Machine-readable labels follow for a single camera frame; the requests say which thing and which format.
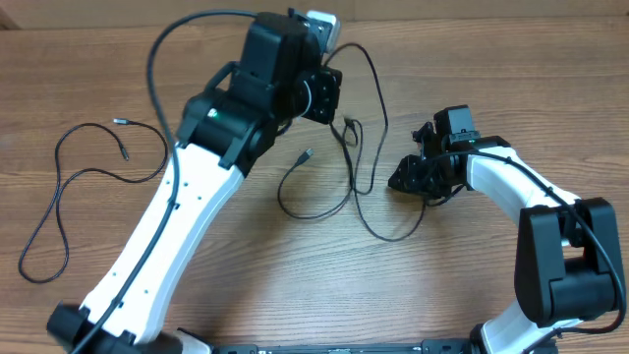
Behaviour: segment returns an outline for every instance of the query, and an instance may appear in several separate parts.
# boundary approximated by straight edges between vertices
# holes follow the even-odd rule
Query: robotic arm
[[[321,62],[339,32],[335,16],[317,11],[257,14],[240,62],[225,65],[186,104],[175,147],[180,192],[174,211],[117,309],[84,352],[210,352],[182,331],[176,333],[178,340],[156,344],[164,341],[158,336],[170,299],[205,230],[256,160],[273,146],[280,127],[300,116],[331,123],[342,75]],[[229,89],[218,88],[229,75]],[[173,176],[171,160],[114,266],[78,309],[60,305],[51,316],[48,330],[64,347],[72,349],[82,341],[139,263],[167,208]]]
[[[342,75],[322,66],[321,59],[334,47],[339,30],[340,23],[334,16],[319,12],[258,14],[250,26],[240,62],[225,65],[202,93],[188,101],[177,132],[180,192],[175,210],[118,308],[89,341],[84,353],[222,351],[182,329],[173,335],[161,333],[170,299],[200,238],[238,190],[257,158],[285,131],[280,127],[299,116],[331,123]],[[229,89],[218,88],[229,75]],[[414,134],[415,140],[423,144],[423,156],[405,157],[389,186],[406,193],[442,198],[451,194],[453,187],[465,185],[488,195],[519,225],[517,301],[495,320],[477,326],[470,339],[455,341],[461,345],[461,351],[453,348],[452,353],[523,352],[554,328],[574,326],[615,310],[618,302],[610,268],[556,200],[512,165],[463,151],[508,158],[525,166],[546,185],[549,183],[524,165],[500,137],[481,138],[467,106],[437,113],[435,124],[436,129],[427,123]],[[438,164],[427,164],[428,159]],[[74,348],[90,332],[138,263],[166,210],[173,176],[171,161],[120,258],[84,302],[79,307],[60,304],[51,315],[47,329],[66,348]],[[602,199],[580,201],[554,186],[553,191],[567,203],[578,206],[611,258],[624,289],[611,206]],[[583,247],[584,257],[564,261],[562,243]],[[443,350],[452,346],[439,343],[426,340],[410,346],[408,351],[440,348],[440,352],[449,353]],[[258,351],[254,346],[246,348],[225,352]],[[367,347],[359,350],[370,351]],[[352,350],[341,351],[349,354]]]
[[[402,159],[389,187],[438,199],[464,185],[490,197],[518,225],[517,299],[499,317],[472,331],[466,353],[477,353],[475,347],[487,354],[528,352],[558,328],[619,309],[625,284],[615,213],[608,202],[580,200],[527,166],[501,137],[482,138],[468,106],[436,113],[434,125],[427,122],[413,139],[422,144],[422,156]],[[436,164],[426,163],[429,160]],[[600,250],[548,190],[587,220],[618,273],[621,291],[615,289],[613,270]],[[583,257],[564,260],[562,247],[583,248]]]

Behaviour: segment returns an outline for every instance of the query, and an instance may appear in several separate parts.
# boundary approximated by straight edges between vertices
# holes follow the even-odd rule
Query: wooden table
[[[186,99],[239,57],[245,30],[188,27],[166,41],[156,80],[173,127]],[[60,352],[45,331],[52,309],[60,300],[80,303],[95,286],[157,186],[157,180],[127,185],[80,177],[62,203],[71,247],[67,271],[46,285],[18,275],[20,251],[54,191],[60,136],[83,122],[112,127],[114,117],[156,124],[143,73],[159,31],[0,32],[2,352]],[[374,191],[362,198],[377,232],[402,234],[421,207],[419,198],[386,188],[399,160],[416,152],[410,132],[446,106],[469,104],[485,136],[509,141],[549,180],[583,198],[611,201],[629,264],[629,18],[355,23],[345,26],[345,41],[372,54],[391,116]],[[366,127],[365,186],[382,131],[372,74],[359,52],[344,53],[332,66],[345,76],[339,116],[352,115]],[[151,132],[112,129],[131,160],[122,160],[109,136],[85,129],[62,147],[64,178],[89,166],[140,177],[158,164],[160,142]],[[486,197],[462,193],[429,209],[419,231],[394,244],[365,230],[354,203],[323,221],[293,220],[275,193],[306,148],[314,156],[287,182],[287,203],[315,212],[341,198],[340,149],[328,129],[302,120],[257,162],[212,224],[175,293],[166,329],[182,326],[215,343],[416,342],[466,336],[513,300],[517,229]],[[62,257],[52,216],[26,269],[51,274]],[[626,324],[605,336],[566,335],[560,347],[562,353],[619,353],[628,334]]]

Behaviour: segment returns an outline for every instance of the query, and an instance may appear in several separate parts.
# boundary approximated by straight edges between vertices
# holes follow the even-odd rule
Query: black cable
[[[288,122],[286,122],[286,124],[277,131],[277,133],[275,134],[275,137],[279,137],[279,136],[283,136],[284,134],[286,134],[286,132],[288,132],[288,130],[291,128],[291,126],[293,125],[293,120],[289,120]]]
[[[323,67],[326,67],[329,62],[342,50],[349,48],[349,47],[355,47],[357,49],[359,49],[361,52],[363,52],[363,54],[365,55],[365,58],[367,59],[367,62],[370,65],[370,68],[372,70],[372,75],[373,75],[373,80],[375,82],[375,88],[377,90],[377,95],[378,95],[378,99],[380,101],[380,106],[382,108],[382,116],[384,119],[384,130],[382,131],[382,136],[380,137],[380,142],[377,146],[377,151],[375,153],[375,158],[373,160],[373,166],[372,166],[372,177],[370,179],[370,185],[369,187],[365,190],[365,191],[361,191],[358,189],[357,187],[357,175],[358,175],[358,167],[359,167],[359,163],[361,160],[361,156],[363,154],[363,145],[364,145],[364,129],[363,129],[363,124],[356,120],[356,119],[349,119],[349,118],[345,118],[345,128],[343,130],[343,134],[339,134],[339,132],[336,130],[336,128],[332,125],[332,123],[330,123],[330,130],[332,132],[332,136],[334,136],[334,138],[336,139],[336,141],[339,143],[339,145],[341,146],[341,148],[343,149],[343,156],[345,158],[345,162],[347,165],[347,169],[348,169],[348,175],[349,175],[349,188],[348,188],[348,193],[345,196],[345,198],[341,201],[341,203],[339,203],[337,206],[331,208],[328,211],[325,211],[324,213],[321,213],[319,215],[309,215],[309,216],[303,216],[303,215],[298,215],[295,212],[289,210],[282,202],[281,200],[281,189],[282,186],[284,185],[284,181],[286,180],[286,178],[297,168],[301,165],[301,163],[296,163],[295,165],[293,165],[293,167],[291,167],[286,174],[284,175],[284,177],[282,178],[282,180],[280,181],[280,184],[277,188],[277,202],[280,206],[280,208],[289,216],[297,218],[297,219],[306,219],[306,220],[313,220],[313,219],[318,219],[321,217],[328,217],[333,215],[334,213],[338,212],[338,210],[340,210],[350,199],[350,196],[352,194],[352,192],[354,193],[354,199],[356,200],[356,207],[359,213],[359,217],[361,219],[361,221],[363,222],[363,224],[365,225],[365,227],[367,228],[367,230],[370,232],[371,235],[373,235],[373,237],[382,240],[382,241],[386,241],[386,242],[396,242],[396,241],[402,241],[404,239],[406,239],[407,237],[411,236],[415,230],[417,230],[417,228],[420,226],[420,223],[422,222],[422,220],[424,219],[424,214],[426,212],[426,204],[422,203],[422,210],[420,212],[420,216],[418,218],[418,221],[416,222],[416,224],[413,226],[413,228],[406,234],[404,234],[401,237],[398,238],[386,238],[383,236],[378,235],[375,231],[373,231],[369,224],[367,223],[367,221],[365,220],[365,217],[363,216],[363,211],[361,210],[361,206],[360,206],[360,202],[359,202],[359,198],[358,195],[368,195],[369,193],[372,192],[373,190],[373,184],[374,184],[374,180],[375,180],[375,170],[377,168],[377,163],[380,157],[380,152],[382,151],[382,146],[384,145],[384,141],[386,139],[386,135],[388,133],[388,128],[389,128],[389,119],[388,119],[388,114],[386,112],[386,105],[384,104],[384,98],[382,96],[382,90],[380,88],[380,81],[378,79],[377,76],[377,72],[375,70],[375,66],[373,64],[372,58],[370,57],[370,55],[368,54],[367,50],[358,43],[354,43],[354,42],[350,42],[350,43],[345,43],[341,46],[339,46],[336,50],[334,50],[329,57],[327,57],[327,59],[323,62]],[[354,163],[352,162],[352,158],[350,156],[350,153],[347,149],[347,140],[345,138],[346,132],[348,130],[348,128],[353,132],[353,134],[355,135],[355,137],[357,136],[356,133],[356,129],[355,126],[358,125],[359,129],[360,129],[360,138],[357,139],[358,141],[358,147],[359,147],[359,152],[358,152],[358,156],[356,159],[356,166],[354,166]]]
[[[133,179],[127,179],[124,178],[122,176],[119,176],[115,173],[111,173],[109,171],[105,171],[102,169],[98,169],[98,168],[86,168],[84,170],[81,170],[77,173],[75,173],[72,177],[70,177],[68,180],[66,180],[66,182],[63,184],[63,187],[61,187],[61,167],[60,167],[60,162],[59,162],[59,149],[62,145],[62,143],[66,140],[66,138],[68,138],[68,136],[70,136],[73,132],[79,130],[80,128],[83,127],[96,127],[99,129],[104,130],[105,132],[107,132],[110,136],[112,136],[116,142],[118,143],[118,148],[120,149],[123,157],[125,158],[125,160],[129,160],[129,155],[127,154],[127,150],[125,149],[125,146],[122,144],[122,142],[120,141],[120,139],[118,138],[118,136],[112,132],[111,130],[109,130],[108,128],[100,125],[100,124],[96,124],[96,123],[83,123],[80,124],[78,126],[73,127],[72,129],[70,129],[69,131],[67,131],[60,139],[59,142],[57,142],[57,146],[55,147],[55,167],[57,169],[57,185],[55,188],[55,193],[52,196],[52,199],[50,201],[50,204],[48,205],[48,208],[46,209],[46,212],[44,213],[43,217],[41,218],[41,220],[39,221],[39,223],[37,224],[37,226],[35,227],[34,231],[32,232],[32,234],[29,237],[29,240],[27,241],[24,249],[22,250],[22,254],[20,255],[20,259],[18,260],[18,272],[20,273],[20,275],[27,281],[33,283],[33,284],[44,284],[47,282],[50,282],[56,278],[58,278],[66,269],[66,267],[68,266],[68,261],[70,260],[70,248],[68,246],[68,238],[66,236],[66,232],[63,229],[62,223],[61,223],[61,215],[59,213],[59,200],[61,199],[61,196],[63,194],[63,191],[65,190],[66,186],[68,186],[68,184],[74,180],[75,178],[79,177],[80,175],[86,173],[86,172],[99,172],[102,174],[106,174],[108,176],[114,177],[120,181],[126,182],[126,183],[142,183],[142,182],[146,182],[148,180],[150,180],[151,178],[155,177],[159,171],[161,171],[161,169],[164,167],[164,164],[166,163],[166,158],[168,156],[168,148],[166,145],[166,142],[164,141],[164,137],[162,137],[161,133],[159,133],[159,131],[157,131],[155,128],[144,124],[144,123],[140,123],[140,122],[134,122],[134,121],[130,121],[130,120],[126,120],[126,119],[116,119],[114,120],[114,122],[116,122],[117,124],[121,124],[121,125],[137,125],[137,126],[141,126],[141,127],[145,127],[145,128],[149,128],[150,130],[152,130],[153,132],[155,132],[155,134],[157,134],[157,136],[159,137],[159,139],[161,139],[161,141],[164,143],[164,158],[161,161],[161,164],[159,165],[159,167],[157,167],[157,169],[155,169],[155,171],[153,171],[151,174],[149,174],[146,177],[143,177],[141,179],[137,179],[137,180],[133,180]],[[37,237],[39,230],[41,229],[41,227],[43,226],[44,222],[46,221],[46,219],[48,218],[48,215],[50,214],[50,211],[52,210],[52,207],[54,205],[57,205],[56,208],[56,214],[57,214],[57,226],[59,227],[59,232],[61,234],[61,240],[63,241],[63,245],[64,245],[64,262],[63,265],[61,265],[61,267],[59,268],[59,270],[57,270],[56,273],[54,273],[52,276],[47,277],[47,278],[43,278],[43,279],[35,279],[33,277],[31,277],[30,275],[28,275],[25,270],[24,270],[24,261],[25,258],[27,256],[27,253],[29,252],[30,249],[30,245],[32,244],[32,242],[35,240],[35,238]]]
[[[251,18],[255,18],[257,16],[256,13],[247,12],[247,11],[239,11],[239,10],[209,10],[209,11],[201,11],[194,14],[190,14],[184,18],[177,20],[176,22],[169,25],[166,29],[164,29],[164,31],[159,35],[159,37],[155,40],[152,47],[150,48],[150,52],[148,53],[148,60],[146,62],[146,85],[148,88],[148,95],[150,96],[150,101],[153,105],[153,108],[155,109],[155,114],[157,115],[159,124],[161,125],[164,131],[164,135],[166,136],[166,142],[168,143],[168,146],[170,146],[170,149],[172,151],[173,174],[174,174],[173,190],[170,195],[170,198],[168,199],[168,205],[166,206],[166,211],[164,212],[164,215],[162,216],[162,219],[159,222],[159,225],[157,226],[155,233],[150,239],[150,242],[146,246],[146,249],[144,250],[140,259],[138,260],[138,263],[136,264],[136,266],[134,266],[134,269],[131,271],[131,273],[129,274],[129,277],[127,277],[127,280],[118,291],[118,294],[116,294],[116,296],[111,300],[111,304],[109,305],[107,310],[105,310],[105,312],[100,317],[100,319],[96,322],[96,324],[94,324],[94,327],[77,344],[75,349],[72,351],[72,354],[81,353],[81,351],[86,347],[89,341],[98,333],[98,331],[103,327],[105,322],[109,319],[111,314],[113,314],[113,312],[116,310],[116,308],[122,301],[123,297],[127,293],[127,290],[129,290],[129,288],[131,287],[131,284],[134,282],[134,280],[138,276],[138,273],[140,273],[140,270],[144,266],[144,263],[146,263],[146,260],[150,256],[150,253],[155,248],[155,245],[157,244],[157,241],[159,241],[159,237],[164,231],[164,228],[166,227],[166,223],[168,222],[168,219],[170,218],[170,215],[173,209],[175,208],[175,204],[177,200],[177,193],[179,191],[179,175],[180,175],[179,158],[177,156],[177,151],[175,149],[175,139],[173,138],[173,135],[170,132],[170,128],[168,128],[166,116],[164,115],[161,102],[159,101],[159,97],[157,96],[157,91],[155,89],[155,82],[153,79],[153,65],[155,61],[155,55],[157,54],[157,50],[159,49],[159,46],[164,41],[166,36],[170,32],[172,32],[174,29],[180,27],[181,25],[184,25],[198,18],[210,17],[210,16],[224,16],[224,15],[243,16],[243,17],[251,17]]]
[[[443,206],[444,204],[448,203],[448,201],[450,201],[452,199],[452,197],[456,196],[459,192],[461,192],[461,190],[463,188],[465,188],[465,185],[460,185],[459,187],[455,188],[454,191],[452,191],[452,193],[450,193],[446,197],[442,198],[441,200],[439,200],[439,201],[437,201],[435,203],[426,202],[426,206],[427,207]]]
[[[345,129],[343,130],[343,137],[345,137],[347,131],[351,131],[354,134],[354,138],[356,141],[356,144],[358,144],[358,136],[356,135],[356,130],[349,128],[348,126],[345,126]],[[360,151],[363,150],[363,141],[360,141]],[[343,200],[341,200],[341,202],[339,204],[337,204],[336,206],[333,206],[332,208],[316,214],[316,215],[299,215],[297,213],[295,213],[294,211],[291,211],[289,208],[287,208],[284,205],[284,202],[282,202],[282,187],[284,187],[284,182],[286,181],[286,179],[288,178],[288,176],[293,173],[293,171],[301,166],[302,164],[304,164],[306,161],[308,161],[309,158],[311,158],[311,156],[313,155],[313,150],[312,149],[307,149],[306,151],[304,151],[299,158],[297,159],[297,161],[295,162],[295,164],[288,169],[288,171],[286,171],[286,173],[284,174],[284,177],[282,177],[281,181],[279,182],[279,185],[277,186],[277,203],[279,205],[279,207],[282,209],[282,211],[284,211],[287,215],[299,219],[299,220],[317,220],[320,218],[324,218],[324,217],[329,217],[332,216],[334,214],[336,214],[338,211],[340,211],[346,204],[347,202],[349,202],[350,197],[352,196],[352,189],[351,187],[348,189],[347,193],[345,194],[345,197],[343,198]],[[358,164],[361,161],[361,153],[359,152],[358,154],[358,158],[356,159],[356,166],[358,169]]]

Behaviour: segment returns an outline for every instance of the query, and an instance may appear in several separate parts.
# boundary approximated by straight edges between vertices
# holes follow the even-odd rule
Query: black mounting base
[[[233,345],[214,348],[212,354],[482,354],[469,339],[427,339],[411,344],[352,344],[257,347]]]

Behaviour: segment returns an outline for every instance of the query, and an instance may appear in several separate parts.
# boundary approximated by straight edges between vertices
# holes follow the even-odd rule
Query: white arm segment
[[[552,185],[527,166],[511,147],[489,147],[481,149],[481,152],[511,157],[514,162],[525,166],[547,186],[552,187],[554,193],[570,205],[578,199],[574,194]],[[467,174],[470,186],[490,197],[516,225],[519,224],[520,209],[523,207],[558,206],[556,201],[548,197],[524,173],[504,162],[489,157],[469,155]],[[483,325],[481,335],[488,354],[522,353],[554,328],[575,326],[580,322],[580,320],[566,320],[553,326],[539,328],[527,319],[518,301],[515,300],[500,316]]]
[[[579,199],[574,194],[557,188],[531,167],[527,166],[511,147],[488,147],[481,149],[480,152],[511,157],[514,162],[525,166],[533,172],[544,184],[552,187],[554,193],[569,205],[574,204],[574,201]],[[524,173],[496,159],[469,155],[467,173],[470,186],[487,195],[516,225],[518,225],[520,219],[520,209],[523,207],[559,206],[556,201],[548,197]]]
[[[179,204],[138,277],[104,329],[119,336],[134,334],[134,344],[151,342],[161,331],[175,287],[205,230],[244,176],[236,166],[225,170],[220,157],[202,147],[177,147],[180,166]],[[173,166],[168,164],[153,200],[113,267],[87,295],[89,321],[96,323],[140,259],[166,210],[172,193]]]

